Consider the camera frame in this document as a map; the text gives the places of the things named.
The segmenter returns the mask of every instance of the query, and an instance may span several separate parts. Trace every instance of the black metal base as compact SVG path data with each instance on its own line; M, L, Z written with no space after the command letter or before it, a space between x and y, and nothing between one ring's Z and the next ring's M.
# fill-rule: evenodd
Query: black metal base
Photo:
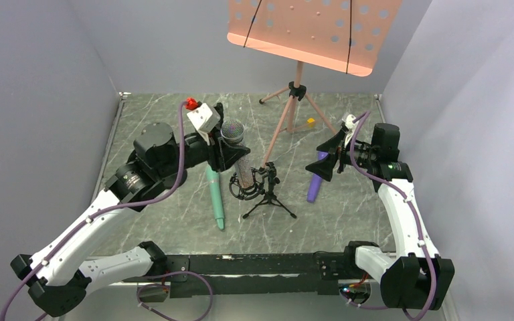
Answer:
M342 257L343 253L330 253ZM169 255L169 260L180 259L180 255ZM308 292L318 295L339 295L338 280L324 280L319 275L317 253L285 254L227 254L188 255L189 271L202 274L211 285L214 294L267 294ZM352 267L343 279L361 279L365 272ZM297 274L290 278L284 274ZM133 278L124 282L157 282L160 279ZM206 296L204 283L188 278L186 282L172 283L170 298Z
M246 219L249 217L249 214L251 214L251 212L253 212L257 207L261 206L261 205L274 205L274 206L278 206L278 207L282 207L285 211L288 212L288 214L290 214L290 216L293 218L293 219L296 219L296 214L294 214L293 212L291 212L289 209L286 208L286 206L284 206L276 197L276 195L274 193L265 193L265 196L263 196L263 199L261 200L261 202L255 204L255 206L253 206L253 208L247 212L245 215L242 216L243 219Z

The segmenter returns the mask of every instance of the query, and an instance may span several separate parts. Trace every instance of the microphone stand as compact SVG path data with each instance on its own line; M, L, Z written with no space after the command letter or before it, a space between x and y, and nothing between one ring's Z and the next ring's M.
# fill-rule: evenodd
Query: microphone stand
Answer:
M280 183L280 179L276 176L276 168L273 164L273 162L267 162L265 163L265 168L260 168L258 171L259 174L263 175L263 177L267 178L267 192L263 189L261 191L263 196L263 200L261 200L259 203L255 204L253 208L247 212L245 215L242 216L243 219L246 219L249 217L249 214L253 212L257 207L261 205L274 205L278 207L282 207L285 211L290 214L290 216L293 219L296 219L296 215L291 212L289 209L286 208L277 198L277 196L274 194L274 186Z

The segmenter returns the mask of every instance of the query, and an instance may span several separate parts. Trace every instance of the green marker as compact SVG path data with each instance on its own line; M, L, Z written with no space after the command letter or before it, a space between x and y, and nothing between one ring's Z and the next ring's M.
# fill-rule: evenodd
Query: green marker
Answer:
M224 204L222 204L222 193L220 192L220 174L214 172L208 165L205 168L205 175L209 182L209 192L211 194L211 205L213 207L213 217L216 219L218 228L224 230Z

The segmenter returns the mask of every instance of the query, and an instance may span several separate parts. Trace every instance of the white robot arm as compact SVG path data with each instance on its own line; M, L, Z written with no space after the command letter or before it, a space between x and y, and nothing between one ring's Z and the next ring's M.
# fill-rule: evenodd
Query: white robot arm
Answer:
M359 125L356 122L364 115L344 115L341 130L317 147L327 157L308 165L306 170L326 181L332 179L337 163L338 173L345 165L367 170L363 174L373 181L391 223L396 258L368 241L350 242L345 256L380 284L388 308L437 310L454 276L454 266L450 259L440 257L422 222L409 166L398 160L399 128L376 124L371 144L358 141L357 131L365 119Z
M224 171L250 152L244 146L222 144L220 103L215 107L198 104L188 117L197 132L186 135L182 143L185 169L207 162L213 170ZM37 253L20 254L11 262L21 280L32 274L26 281L29 295L50 316L64 315L86 295L114 282L167 271L167 257L152 241L125 253L86 261L115 227L134 217L147 203L154 203L153 199L177 180L179 145L168 124L148 125L133 146L127 163L71 226ZM184 170L180 185L186 176ZM114 205L121 208L100 214Z

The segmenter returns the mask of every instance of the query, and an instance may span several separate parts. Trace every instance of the silver microphone head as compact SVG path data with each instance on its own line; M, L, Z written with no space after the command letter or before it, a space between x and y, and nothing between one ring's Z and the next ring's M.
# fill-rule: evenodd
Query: silver microphone head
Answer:
M222 124L222 137L228 144L238 144L243 140L243 124L235 119L230 118Z

